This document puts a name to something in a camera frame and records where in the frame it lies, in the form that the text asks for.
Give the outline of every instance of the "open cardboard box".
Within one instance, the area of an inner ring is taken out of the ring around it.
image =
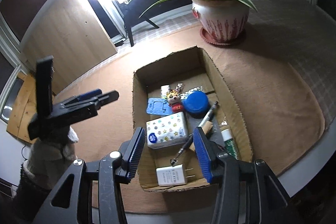
[[[241,159],[252,160],[252,150],[239,107],[226,85],[223,76],[206,53],[199,47],[192,47],[180,52],[174,52],[150,63],[134,73],[133,78],[133,124],[134,128],[146,128],[146,122],[159,118],[156,115],[146,113],[147,100],[150,97],[159,98],[161,86],[170,85],[175,88],[178,83],[184,84],[183,92],[197,86],[203,86],[210,103],[217,100],[219,107],[216,111],[216,119],[220,124],[226,116],[235,137]],[[189,134],[193,128],[188,126]],[[187,150],[179,158],[177,164],[183,164],[184,169],[192,169],[186,172],[189,178],[187,185],[166,186],[158,185],[156,168],[170,166],[170,160],[174,158],[182,144],[150,149],[145,144],[138,166],[140,185],[144,190],[151,191],[181,191],[189,188],[204,187],[208,183],[203,178],[196,153]]]

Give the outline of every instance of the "plaid cloth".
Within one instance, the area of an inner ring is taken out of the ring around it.
[[[253,0],[258,12],[251,9],[248,22],[264,37],[280,57],[289,62],[310,86],[327,129],[336,117],[336,22],[306,0]],[[133,34],[134,44],[151,41],[197,23],[192,13]],[[103,61],[71,85],[121,55],[136,50],[129,40],[118,53]]]

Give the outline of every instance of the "flower pot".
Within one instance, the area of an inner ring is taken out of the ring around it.
[[[250,8],[238,0],[192,0],[193,14],[215,44],[229,45],[244,30]]]

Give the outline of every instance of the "red saucer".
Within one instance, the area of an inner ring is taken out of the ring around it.
[[[230,46],[230,45],[234,45],[234,44],[237,44],[237,43],[240,43],[241,40],[239,39],[240,36],[241,36],[241,33],[238,35],[237,38],[235,39],[232,39],[232,40],[229,40],[227,41],[226,43],[220,43],[220,42],[217,42],[215,40],[213,40],[211,38],[211,35],[206,31],[206,29],[204,29],[203,27],[200,29],[199,31],[199,35],[203,38],[203,40],[205,42],[208,42],[210,44],[215,44],[215,45],[221,45],[221,46]]]

